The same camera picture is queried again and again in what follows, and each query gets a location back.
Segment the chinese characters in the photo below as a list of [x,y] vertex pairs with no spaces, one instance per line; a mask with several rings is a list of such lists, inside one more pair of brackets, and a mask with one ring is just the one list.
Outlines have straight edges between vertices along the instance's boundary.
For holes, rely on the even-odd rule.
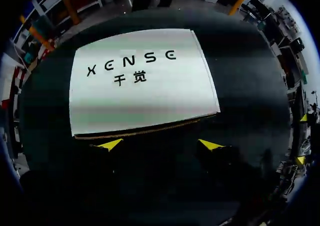
[[[134,83],[145,82],[146,81],[145,74],[146,74],[146,72],[144,70],[138,71],[138,72],[134,72],[134,74],[133,74],[135,76]],[[126,80],[125,78],[122,78],[124,76],[125,76],[124,74],[119,75],[119,76],[115,76],[114,78],[117,78],[117,80],[114,80],[114,82],[119,82],[119,86],[121,86],[121,81],[125,81]]]

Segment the metal shelving rack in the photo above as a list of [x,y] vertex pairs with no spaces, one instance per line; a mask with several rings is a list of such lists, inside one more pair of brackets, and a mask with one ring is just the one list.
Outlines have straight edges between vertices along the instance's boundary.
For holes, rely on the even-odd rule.
[[[49,18],[47,17],[47,13],[48,13],[52,8],[54,8],[56,5],[58,5],[60,2],[62,2],[62,0],[56,1],[50,8],[48,8],[46,11],[44,11],[44,10],[42,9],[41,5],[43,5],[43,3],[44,3],[45,1],[46,1],[46,0],[41,0],[40,2],[37,2],[37,0],[32,0],[32,4],[33,4],[33,6],[34,6],[34,9],[33,9],[33,10],[30,12],[30,14],[26,17],[25,21],[27,21],[27,20],[31,17],[32,13],[34,13],[35,11],[37,11],[38,14],[39,14],[39,16],[45,16],[45,17],[47,18],[47,21],[48,21],[48,22],[51,22],[51,21],[49,20]],[[78,9],[77,12],[78,12],[78,13],[79,13],[79,12],[82,12],[82,11],[84,11],[85,9],[87,9],[87,8],[89,8],[89,7],[92,7],[92,6],[94,6],[94,5],[97,5],[97,4],[99,4],[100,7],[103,6],[103,5],[102,5],[102,1],[101,1],[101,0],[97,0],[97,1],[95,1],[95,2],[93,2],[93,3],[90,3],[90,4],[86,5],[86,6]],[[68,19],[70,19],[70,16],[64,18],[61,22],[59,22],[59,23],[57,24],[57,26],[59,26],[59,25],[61,25],[62,23],[66,22]],[[24,27],[24,24],[22,24],[22,25],[20,26],[19,30],[17,31],[16,35],[14,36],[14,38],[13,38],[13,41],[14,41],[14,42],[16,41],[16,39],[18,38],[18,36],[20,35],[23,27]],[[24,45],[24,44],[26,43],[26,41],[28,40],[29,36],[30,36],[30,34],[29,34],[29,35],[27,36],[27,38],[25,39],[23,45]]]

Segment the dark tabletop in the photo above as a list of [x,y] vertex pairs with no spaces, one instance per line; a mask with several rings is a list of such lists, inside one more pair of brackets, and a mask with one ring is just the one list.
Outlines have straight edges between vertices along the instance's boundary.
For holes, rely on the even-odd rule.
[[[71,136],[69,86],[75,51],[117,34],[160,28],[195,32],[221,114],[177,129],[125,137],[115,179],[106,181],[103,156],[89,144],[115,139],[92,142]],[[70,198],[95,209],[106,206],[115,194],[118,204],[146,200],[157,207],[170,203],[188,210],[210,210],[218,207],[217,201],[225,201],[225,213],[216,215],[222,220],[234,212],[233,197],[200,167],[194,157],[197,139],[238,147],[244,161],[262,174],[262,158],[271,155],[274,170],[289,145],[288,100],[276,58],[254,26],[215,12],[148,10],[93,26],[38,65],[19,99],[21,140],[30,169],[46,172],[54,190],[71,190]]]

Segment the floor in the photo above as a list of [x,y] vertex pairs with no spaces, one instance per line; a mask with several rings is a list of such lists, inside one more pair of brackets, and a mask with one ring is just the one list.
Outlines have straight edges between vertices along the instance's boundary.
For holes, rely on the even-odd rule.
[[[76,26],[71,27],[67,32],[65,32],[59,39],[57,45],[61,45],[63,42],[67,41],[77,33],[92,27],[96,24],[111,20],[115,17],[121,16],[122,14],[130,13],[133,0],[120,0],[117,4],[114,2],[107,3],[104,7],[92,12],[87,12],[82,14],[82,22]],[[160,0],[152,0],[149,9],[157,7]],[[231,6],[223,6],[221,4],[213,4],[205,2],[203,0],[173,0],[170,6],[172,9],[176,10],[200,10],[202,12],[219,12],[227,14],[231,9]],[[233,17],[243,20],[244,16],[239,12],[236,12]]]

